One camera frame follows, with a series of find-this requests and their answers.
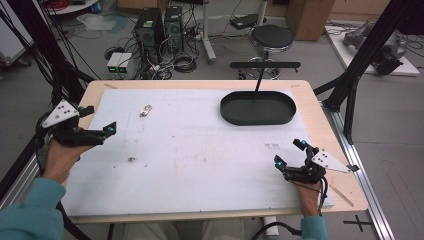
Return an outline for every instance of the cardboard box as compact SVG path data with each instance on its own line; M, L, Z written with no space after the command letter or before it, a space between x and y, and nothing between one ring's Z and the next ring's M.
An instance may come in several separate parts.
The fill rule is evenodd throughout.
M330 19L366 21L378 18L389 2L390 0L336 0Z
M168 0L118 0L118 8L126 10L137 10L146 7L160 8L162 13L168 5Z
M293 0L286 22L295 40L318 41L335 0Z

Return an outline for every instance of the equipment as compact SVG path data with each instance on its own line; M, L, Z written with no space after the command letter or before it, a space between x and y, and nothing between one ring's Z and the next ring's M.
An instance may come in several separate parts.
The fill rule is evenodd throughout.
M78 127L79 119L94 113L94 107L75 109L66 100L62 100L43 122L43 128L49 128L53 138L68 147L102 145L104 140L115 135L116 122L103 130L85 130Z
M293 144L302 151L306 149L305 165L300 168L287 167L287 163L278 155L275 155L275 167L283 173L284 179L301 183L318 183L321 181L326 173L325 168L312 161L312 158L319 152L319 148L314 148L306 141L299 139L295 139Z
M258 21L258 14L249 14L244 17L234 18L230 20L231 26L237 30L241 30L248 27L254 27Z
M300 168L287 167L278 155L275 155L275 167L283 173L287 181L301 183L318 183L326 174L326 169L340 171L344 173L356 172L359 170L356 165L343 165L335 157L324 149L320 151L317 147L312 147L305 140L295 139L293 144L300 150L306 149L305 165Z
M183 9L177 6L166 7L165 32L168 37L168 53L184 52Z
M346 33L343 44L346 46L353 45L355 49L359 49L373 27L373 23L365 23L355 31ZM403 64L399 59L406 53L406 41L397 36L396 33L397 31L392 33L371 62L371 66L375 68L378 74L388 75Z
M107 69L111 79L131 79L134 73L134 61L131 53L113 53Z
M165 32L159 8L143 8L134 27L142 60L151 64L162 62Z

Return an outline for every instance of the concrete floor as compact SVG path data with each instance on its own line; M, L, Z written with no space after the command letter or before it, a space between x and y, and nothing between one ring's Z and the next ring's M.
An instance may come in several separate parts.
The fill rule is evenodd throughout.
M108 79L104 52L117 46L120 39L131 37L134 24L120 18L119 29L87 32L81 25L74 26L75 16L62 19L65 28L77 33L70 41L97 75ZM211 20L210 32L222 32L227 21L228 18ZM285 24L283 19L269 19L269 23ZM226 31L235 30L228 26ZM211 42L217 55L214 65L208 64L203 46L198 43L200 56L196 60L197 69L188 74L174 72L172 79L237 79L237 71L229 67L230 63L257 56L249 37L219 38ZM422 73L423 58L410 52L406 57ZM307 80L313 88L333 80L344 71L327 36L322 36L317 42L295 41L289 51L275 54L272 59L301 62L298 73L285 69L280 79ZM82 71L92 75L78 57L77 63ZM0 80L0 153L3 156L0 178L3 178L34 134L38 118L50 109L51 88L35 64L30 67L14 66L1 72L0 76L3 78ZM395 238L423 239L424 174L421 169L424 169L424 108L421 103L424 102L424 76L364 74L358 87L353 122L355 147ZM328 94L321 94L318 99L324 100ZM373 226L363 225L361 231L358 224L344 223L355 221L355 215L362 222L371 221L367 212L324 214L330 239L378 239ZM278 216L278 220L298 228L300 216ZM200 222L179 222L176 225L184 239L199 239ZM261 226L260 218L246 218L246 237L253 236ZM106 239L108 228L108 224L82 226L93 239ZM115 239L120 239L122 230L122 224L117 224ZM296 238L280 229L278 239Z

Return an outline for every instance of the human hand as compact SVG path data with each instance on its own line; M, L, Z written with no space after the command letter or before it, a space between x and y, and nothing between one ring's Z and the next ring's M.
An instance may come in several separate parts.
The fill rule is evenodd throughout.
M296 186L300 211L303 216L318 216L318 196L321 189L321 182L316 184L293 182L293 184Z
M79 156L93 146L65 147L52 139L47 153L47 165L43 177L63 183Z

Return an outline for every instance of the aluminum frame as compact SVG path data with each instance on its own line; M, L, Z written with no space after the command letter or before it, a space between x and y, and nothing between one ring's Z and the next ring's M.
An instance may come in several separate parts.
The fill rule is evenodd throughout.
M392 233L392 230L387 222L386 216L384 215L383 209L378 202L377 196L374 193L371 182L368 179L368 175L365 172L365 168L362 165L361 159L359 158L359 154L356 151L354 145L350 145L348 139L343 133L344 122L343 117L340 112L331 112L329 109L323 107L322 103L321 107L324 113L327 115L330 123L333 124L336 136L338 137L340 146L342 147L347 160L351 165L357 165L359 167L359 171L356 171L355 177L358 179L359 185L364 191L365 197L368 200L368 212L373 221L375 230L381 240L394 240L395 237Z
M25 166L19 177L10 187L9 191L0 199L0 209L3 209L15 202L19 202L28 192L34 179L39 175L38 164L35 154Z

